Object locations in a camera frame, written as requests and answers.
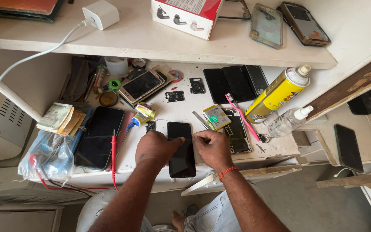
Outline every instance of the phone charger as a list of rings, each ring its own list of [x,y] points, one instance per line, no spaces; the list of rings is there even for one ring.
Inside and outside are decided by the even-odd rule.
[[[83,7],[82,12],[85,18],[94,19],[92,25],[100,30],[104,30],[120,20],[117,8],[105,0]]]

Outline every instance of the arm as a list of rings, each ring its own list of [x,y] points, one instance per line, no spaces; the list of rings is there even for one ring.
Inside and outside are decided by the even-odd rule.
[[[183,137],[167,141],[157,131],[144,135],[137,145],[137,166],[89,232],[140,231],[154,180],[183,142]]]
[[[215,172],[224,172],[234,166],[230,142],[225,134],[204,130],[195,133],[193,140],[201,158]],[[289,231],[238,170],[226,173],[221,181],[243,232],[253,231],[253,228],[258,231]]]

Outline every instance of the yellow spray can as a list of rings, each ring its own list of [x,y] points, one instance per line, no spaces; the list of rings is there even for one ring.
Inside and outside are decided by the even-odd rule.
[[[310,84],[310,66],[286,68],[246,110],[247,120],[259,124]]]

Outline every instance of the toothbrush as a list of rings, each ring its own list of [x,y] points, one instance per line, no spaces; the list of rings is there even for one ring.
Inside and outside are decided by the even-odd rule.
[[[251,131],[251,133],[254,135],[255,139],[259,142],[260,141],[260,138],[258,137],[257,133],[254,131],[253,127],[250,125],[250,123],[247,121],[247,119],[245,118],[243,112],[241,111],[241,109],[238,108],[237,106],[237,103],[235,103],[236,105],[234,105],[232,102],[234,101],[233,100],[233,97],[231,97],[231,94],[228,93],[225,95],[225,97],[227,98],[227,101],[230,103],[230,105],[235,108],[241,115],[241,118],[243,119],[244,123],[246,124],[247,128]]]

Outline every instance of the floor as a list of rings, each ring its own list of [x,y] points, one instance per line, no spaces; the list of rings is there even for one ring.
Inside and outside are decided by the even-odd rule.
[[[257,185],[271,210],[293,232],[371,232],[371,207],[360,188],[317,188],[316,180],[328,179],[336,170],[330,165],[303,167]],[[190,203],[202,207],[219,194],[181,197],[181,192],[151,194],[145,215],[152,225],[171,224],[173,210],[181,212]],[[60,232],[75,231],[82,206],[65,206]]]

